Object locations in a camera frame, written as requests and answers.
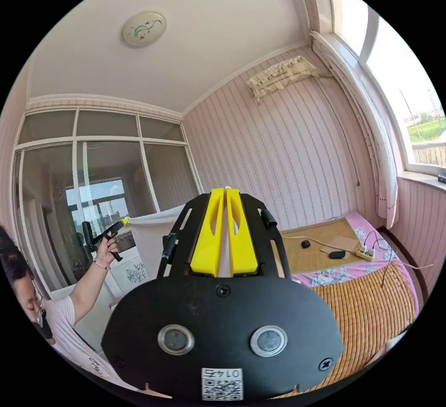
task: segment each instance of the white t-shirt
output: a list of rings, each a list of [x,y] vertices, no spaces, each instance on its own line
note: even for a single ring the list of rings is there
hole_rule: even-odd
[[[70,296],[60,300],[45,301],[46,319],[56,341],[53,348],[79,367],[130,390],[137,388],[124,382],[113,367],[94,352],[76,334],[74,326],[74,305]]]

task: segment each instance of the power strip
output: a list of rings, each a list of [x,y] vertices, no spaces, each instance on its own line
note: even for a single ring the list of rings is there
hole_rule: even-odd
[[[354,254],[360,258],[368,260],[369,262],[373,262],[375,260],[375,251],[373,251],[373,255],[368,255],[365,252],[361,252],[360,249],[357,249]]]

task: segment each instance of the label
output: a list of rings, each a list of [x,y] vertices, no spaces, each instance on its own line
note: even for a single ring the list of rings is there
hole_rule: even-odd
[[[204,401],[241,401],[243,374],[241,368],[202,368],[202,398]]]

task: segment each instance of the pink striped wallpaper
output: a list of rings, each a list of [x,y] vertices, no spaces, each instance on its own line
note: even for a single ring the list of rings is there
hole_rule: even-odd
[[[446,254],[446,192],[427,184],[398,179],[400,219],[391,229],[422,269],[429,294]]]
[[[0,223],[11,236],[14,234],[11,201],[4,196],[9,195],[16,137],[25,113],[27,77],[28,65],[25,65],[17,76],[0,115]]]
[[[254,195],[280,229],[349,211],[381,226],[365,140],[337,81],[292,84],[260,107],[246,85],[252,74],[297,55],[328,72],[309,47],[291,50],[229,81],[184,117],[204,190],[228,185]]]

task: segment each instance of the air conditioner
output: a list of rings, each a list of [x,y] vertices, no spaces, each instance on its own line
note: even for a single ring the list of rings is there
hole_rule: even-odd
[[[317,78],[318,75],[315,71],[316,67],[314,65],[302,56],[297,56],[272,65],[266,70],[251,76],[247,84],[260,105],[262,96],[273,93],[276,90],[283,90],[293,82],[302,81],[310,77]]]

